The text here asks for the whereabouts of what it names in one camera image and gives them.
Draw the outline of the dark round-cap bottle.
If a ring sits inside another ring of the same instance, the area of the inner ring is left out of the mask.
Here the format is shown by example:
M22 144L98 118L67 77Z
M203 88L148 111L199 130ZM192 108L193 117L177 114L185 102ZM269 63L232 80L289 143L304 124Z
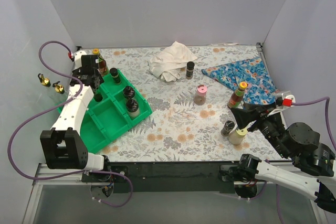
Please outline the dark round-cap bottle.
M235 122L231 120L227 120L224 123L222 130L220 131L222 136L229 136L230 132L234 129Z

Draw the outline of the gold-cap pepper grinder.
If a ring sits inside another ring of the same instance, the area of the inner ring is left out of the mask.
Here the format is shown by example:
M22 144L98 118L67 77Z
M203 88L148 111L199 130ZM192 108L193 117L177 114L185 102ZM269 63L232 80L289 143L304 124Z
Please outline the gold-cap pepper grinder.
M111 68L109 70L110 72L110 75L112 76L113 80L114 80L114 83L116 85L120 85L121 84L121 79L120 79L120 76L119 76L119 71L117 68Z

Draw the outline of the clear gold-spout oil bottle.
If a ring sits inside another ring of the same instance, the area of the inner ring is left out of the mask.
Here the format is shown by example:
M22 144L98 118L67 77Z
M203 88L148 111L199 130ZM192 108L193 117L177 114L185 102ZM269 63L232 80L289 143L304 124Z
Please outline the clear gold-spout oil bottle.
M60 81L53 83L52 88L52 100L55 105L59 105L68 99L69 91L60 83Z

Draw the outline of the small black-cap spice jar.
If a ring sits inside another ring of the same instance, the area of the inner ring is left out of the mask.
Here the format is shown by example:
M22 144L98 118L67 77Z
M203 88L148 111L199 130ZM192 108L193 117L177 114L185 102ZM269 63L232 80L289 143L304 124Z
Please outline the small black-cap spice jar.
M135 97L135 90L131 86L126 86L123 89L123 97L126 101L133 99Z

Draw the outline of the pink-lid spice jar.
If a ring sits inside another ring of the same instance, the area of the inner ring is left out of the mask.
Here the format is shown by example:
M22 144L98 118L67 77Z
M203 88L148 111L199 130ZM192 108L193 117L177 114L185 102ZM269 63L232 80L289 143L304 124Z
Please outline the pink-lid spice jar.
M203 105L206 101L207 87L203 84L196 88L196 93L194 96L194 103L196 105Z

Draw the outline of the black-cap white powder bottle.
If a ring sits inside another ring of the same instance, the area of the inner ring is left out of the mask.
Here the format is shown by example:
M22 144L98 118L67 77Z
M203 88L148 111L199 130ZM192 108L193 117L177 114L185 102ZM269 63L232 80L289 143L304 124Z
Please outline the black-cap white powder bottle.
M139 104L136 100L134 99L129 99L126 102L126 109L127 109L127 113L130 116L130 118L135 118L140 114L140 108L139 108Z

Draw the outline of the black-lid seasoning shaker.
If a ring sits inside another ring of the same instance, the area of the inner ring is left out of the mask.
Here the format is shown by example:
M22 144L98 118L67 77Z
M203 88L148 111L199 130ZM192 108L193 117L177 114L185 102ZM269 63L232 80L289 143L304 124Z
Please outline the black-lid seasoning shaker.
M192 79L195 63L189 61L186 66L186 79Z

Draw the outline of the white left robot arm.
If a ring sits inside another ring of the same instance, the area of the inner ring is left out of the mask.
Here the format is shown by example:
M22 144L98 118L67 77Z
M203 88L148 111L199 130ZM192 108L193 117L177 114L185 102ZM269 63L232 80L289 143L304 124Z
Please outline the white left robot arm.
M50 130L42 131L40 141L50 169L93 170L100 182L111 178L112 170L102 155L88 151L80 137L80 129L91 100L103 100L99 86L104 82L99 73L97 55L80 50L74 54L75 69L69 86L67 104Z

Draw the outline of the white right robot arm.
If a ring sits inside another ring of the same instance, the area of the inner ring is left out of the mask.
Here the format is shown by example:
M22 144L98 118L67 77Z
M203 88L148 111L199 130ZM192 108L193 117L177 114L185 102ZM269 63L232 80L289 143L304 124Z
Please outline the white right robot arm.
M231 112L239 128L259 130L275 151L303 174L273 166L251 154L241 156L232 174L242 180L265 180L296 191L325 211L335 213L335 153L320 143L320 134L305 123L285 128L276 103L245 104Z

